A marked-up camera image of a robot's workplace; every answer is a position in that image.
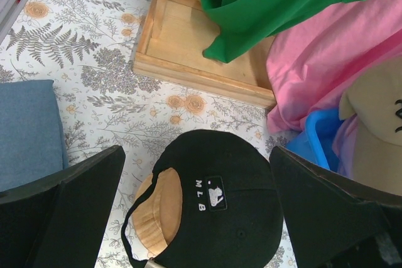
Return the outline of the beige corduroy cap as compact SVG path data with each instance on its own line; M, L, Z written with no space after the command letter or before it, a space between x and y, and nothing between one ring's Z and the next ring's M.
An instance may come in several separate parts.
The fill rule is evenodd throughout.
M351 178L401 194L401 58L364 72L343 93L342 120L357 117Z

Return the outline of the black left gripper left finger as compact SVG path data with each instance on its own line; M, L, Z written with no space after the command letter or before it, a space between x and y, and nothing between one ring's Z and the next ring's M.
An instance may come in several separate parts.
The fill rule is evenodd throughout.
M1 192L1 267L94 267L125 158L112 146Z

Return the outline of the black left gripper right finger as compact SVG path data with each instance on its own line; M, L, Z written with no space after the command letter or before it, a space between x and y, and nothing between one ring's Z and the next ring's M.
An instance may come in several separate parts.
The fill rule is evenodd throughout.
M276 146L269 163L298 267L401 267L401 197Z

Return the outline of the black MLB cap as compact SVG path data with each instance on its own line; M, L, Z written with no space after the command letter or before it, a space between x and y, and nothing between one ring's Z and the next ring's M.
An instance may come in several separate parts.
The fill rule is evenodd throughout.
M283 212L264 156L230 132L197 129L180 134L155 163L151 184L129 209L149 200L159 175L173 169L182 189L178 232L167 248L133 267L264 267L281 241Z

